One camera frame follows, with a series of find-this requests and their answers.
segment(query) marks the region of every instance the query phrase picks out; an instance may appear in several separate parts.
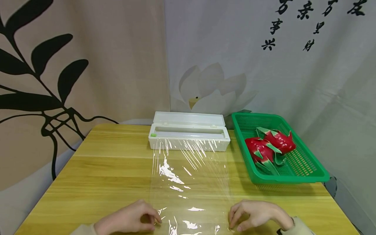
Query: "sleeve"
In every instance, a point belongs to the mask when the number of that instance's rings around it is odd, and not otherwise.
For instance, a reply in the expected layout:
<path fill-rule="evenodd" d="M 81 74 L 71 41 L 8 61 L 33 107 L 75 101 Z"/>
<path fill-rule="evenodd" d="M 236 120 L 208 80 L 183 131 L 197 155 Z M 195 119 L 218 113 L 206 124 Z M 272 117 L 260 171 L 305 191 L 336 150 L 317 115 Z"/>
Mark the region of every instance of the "sleeve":
<path fill-rule="evenodd" d="M 82 224 L 71 235 L 97 235 L 97 233 L 94 229 L 94 224 L 89 226 Z"/>
<path fill-rule="evenodd" d="M 279 229 L 277 234 L 279 235 L 315 235 L 298 217 L 293 217 L 294 227 L 288 231 L 282 231 Z"/>

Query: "white lotus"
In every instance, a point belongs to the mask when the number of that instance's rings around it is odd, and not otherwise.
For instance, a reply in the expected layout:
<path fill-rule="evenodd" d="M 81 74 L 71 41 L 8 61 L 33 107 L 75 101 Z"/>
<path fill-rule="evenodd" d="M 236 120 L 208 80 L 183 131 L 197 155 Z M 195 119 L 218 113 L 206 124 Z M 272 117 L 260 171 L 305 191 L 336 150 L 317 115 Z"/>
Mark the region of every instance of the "white lotus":
<path fill-rule="evenodd" d="M 171 111 L 227 116 L 242 110 L 257 94 L 257 91 L 245 90 L 246 83 L 244 73 L 224 79 L 219 63 L 209 65 L 202 72 L 195 65 L 180 79 L 181 97 L 172 92 Z"/>

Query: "wooden table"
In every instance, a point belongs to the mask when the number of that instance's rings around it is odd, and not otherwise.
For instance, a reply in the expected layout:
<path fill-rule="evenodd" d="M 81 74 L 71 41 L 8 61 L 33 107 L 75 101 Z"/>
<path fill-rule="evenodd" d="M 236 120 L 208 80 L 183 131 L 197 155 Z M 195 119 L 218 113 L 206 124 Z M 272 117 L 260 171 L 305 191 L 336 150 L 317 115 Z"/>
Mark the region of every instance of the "wooden table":
<path fill-rule="evenodd" d="M 149 198 L 153 151 L 150 126 L 96 126 L 16 232 L 17 235 L 70 234 L 137 199 Z M 233 199 L 266 200 L 299 216 L 317 235 L 358 234 L 321 183 L 254 185 L 233 131 L 226 151 Z M 272 235 L 269 222 L 245 234 Z"/>

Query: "green plastic basket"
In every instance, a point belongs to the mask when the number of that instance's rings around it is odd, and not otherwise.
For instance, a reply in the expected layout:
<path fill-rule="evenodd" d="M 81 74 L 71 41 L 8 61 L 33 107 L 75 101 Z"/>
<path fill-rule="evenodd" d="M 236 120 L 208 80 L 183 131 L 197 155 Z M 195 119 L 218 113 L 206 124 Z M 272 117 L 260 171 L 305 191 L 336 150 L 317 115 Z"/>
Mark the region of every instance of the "green plastic basket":
<path fill-rule="evenodd" d="M 234 131 L 246 163 L 249 177 L 254 184 L 315 183 L 329 180 L 329 173 L 281 116 L 273 114 L 233 113 Z M 277 129 L 288 135 L 291 131 L 296 149 L 287 153 L 284 166 L 276 167 L 280 175 L 271 175 L 257 168 L 253 163 L 245 139 L 257 137 L 256 127 Z"/>

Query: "backdrop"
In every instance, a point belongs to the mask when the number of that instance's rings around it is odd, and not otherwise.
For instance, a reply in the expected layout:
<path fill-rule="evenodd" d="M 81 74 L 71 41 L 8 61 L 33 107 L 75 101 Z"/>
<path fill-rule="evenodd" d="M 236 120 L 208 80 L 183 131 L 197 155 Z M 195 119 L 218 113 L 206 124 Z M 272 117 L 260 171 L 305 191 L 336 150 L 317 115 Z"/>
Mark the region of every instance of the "backdrop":
<path fill-rule="evenodd" d="M 165 0 L 171 110 L 283 116 L 335 176 L 327 187 L 347 216 L 376 234 L 375 10 L 367 0 Z"/>
<path fill-rule="evenodd" d="M 94 125 L 170 110 L 163 11 L 162 0 L 0 1 L 1 235 Z"/>

